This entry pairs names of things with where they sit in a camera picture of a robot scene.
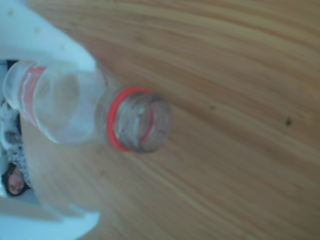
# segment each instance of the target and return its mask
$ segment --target bottle neck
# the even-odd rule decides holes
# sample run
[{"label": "bottle neck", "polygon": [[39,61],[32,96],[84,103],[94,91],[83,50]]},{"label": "bottle neck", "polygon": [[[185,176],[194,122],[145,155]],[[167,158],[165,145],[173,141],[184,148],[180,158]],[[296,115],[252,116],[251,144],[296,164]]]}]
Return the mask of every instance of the bottle neck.
[{"label": "bottle neck", "polygon": [[164,144],[171,124],[169,105],[161,95],[128,87],[110,103],[105,133],[110,143],[121,151],[150,153]]}]

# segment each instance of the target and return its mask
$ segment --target plastic bottle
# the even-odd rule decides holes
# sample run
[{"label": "plastic bottle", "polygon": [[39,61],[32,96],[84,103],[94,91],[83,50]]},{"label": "plastic bottle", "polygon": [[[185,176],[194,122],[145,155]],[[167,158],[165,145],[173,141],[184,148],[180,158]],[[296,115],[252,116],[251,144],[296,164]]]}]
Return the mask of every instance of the plastic bottle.
[{"label": "plastic bottle", "polygon": [[121,151],[148,153],[168,137],[172,115],[158,94],[124,86],[105,67],[83,72],[67,63],[19,61],[7,73],[12,108],[57,144],[107,141]]}]

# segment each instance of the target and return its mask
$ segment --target bottle label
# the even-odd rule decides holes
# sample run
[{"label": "bottle label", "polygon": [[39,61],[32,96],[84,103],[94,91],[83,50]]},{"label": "bottle label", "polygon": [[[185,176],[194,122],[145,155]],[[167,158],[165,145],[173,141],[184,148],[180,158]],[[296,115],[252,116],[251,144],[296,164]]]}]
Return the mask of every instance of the bottle label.
[{"label": "bottle label", "polygon": [[38,124],[33,111],[34,91],[39,78],[46,69],[46,66],[38,66],[36,64],[30,66],[24,73],[19,86],[20,112],[35,127],[38,127]]}]

